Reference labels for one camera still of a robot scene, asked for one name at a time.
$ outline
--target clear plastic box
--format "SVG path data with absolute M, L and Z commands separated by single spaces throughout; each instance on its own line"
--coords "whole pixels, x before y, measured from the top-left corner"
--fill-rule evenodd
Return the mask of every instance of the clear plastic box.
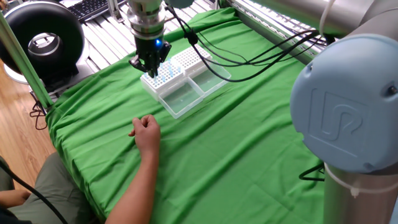
M 205 58 L 211 55 L 196 45 Z M 223 67 L 210 64 L 211 68 L 225 78 L 231 77 Z M 141 76 L 142 86 L 159 101 L 175 118 L 199 104 L 227 81 L 215 76 L 207 69 L 192 47 L 173 56 L 158 69 L 159 76 L 154 80 L 148 74 Z

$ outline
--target green tablecloth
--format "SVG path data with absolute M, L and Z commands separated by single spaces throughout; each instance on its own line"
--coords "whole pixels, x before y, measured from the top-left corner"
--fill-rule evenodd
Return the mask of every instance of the green tablecloth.
M 246 58 L 273 46 L 233 9 L 199 14 L 191 25 Z M 167 35 L 170 56 L 189 47 L 182 36 Z M 322 222 L 323 184 L 298 178 L 319 161 L 289 113 L 302 63 L 289 60 L 248 82 L 228 83 L 174 119 L 143 90 L 129 57 L 66 91 L 47 115 L 54 146 L 100 217 L 109 215 L 140 164 L 127 136 L 131 119 L 153 114 L 162 142 L 152 223 Z M 226 69 L 242 78 L 261 68 Z

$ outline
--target fist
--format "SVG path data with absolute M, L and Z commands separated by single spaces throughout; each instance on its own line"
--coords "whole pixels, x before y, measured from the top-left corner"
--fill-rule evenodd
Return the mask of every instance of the fist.
M 26 190 L 5 190 L 0 192 L 0 206 L 11 208 L 20 206 L 29 198 L 30 192 Z
M 140 119 L 132 120 L 134 129 L 129 133 L 130 137 L 136 137 L 136 145 L 141 154 L 141 159 L 159 155 L 160 126 L 152 115 L 146 115 Z

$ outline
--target keyboard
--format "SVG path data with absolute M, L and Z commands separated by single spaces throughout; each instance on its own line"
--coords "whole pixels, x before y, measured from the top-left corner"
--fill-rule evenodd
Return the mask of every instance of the keyboard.
M 121 5 L 126 1 L 127 0 L 118 0 L 118 4 Z M 68 7 L 68 9 L 80 22 L 84 22 L 105 13 L 108 10 L 108 2 L 107 0 L 82 0 Z

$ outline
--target blue led light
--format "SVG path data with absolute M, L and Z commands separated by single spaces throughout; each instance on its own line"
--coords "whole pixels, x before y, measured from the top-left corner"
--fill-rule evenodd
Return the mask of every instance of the blue led light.
M 163 45 L 163 43 L 162 43 L 161 40 L 159 40 L 159 39 L 156 39 L 156 40 L 155 40 L 155 46 L 156 46 L 156 47 L 160 48 L 162 45 Z

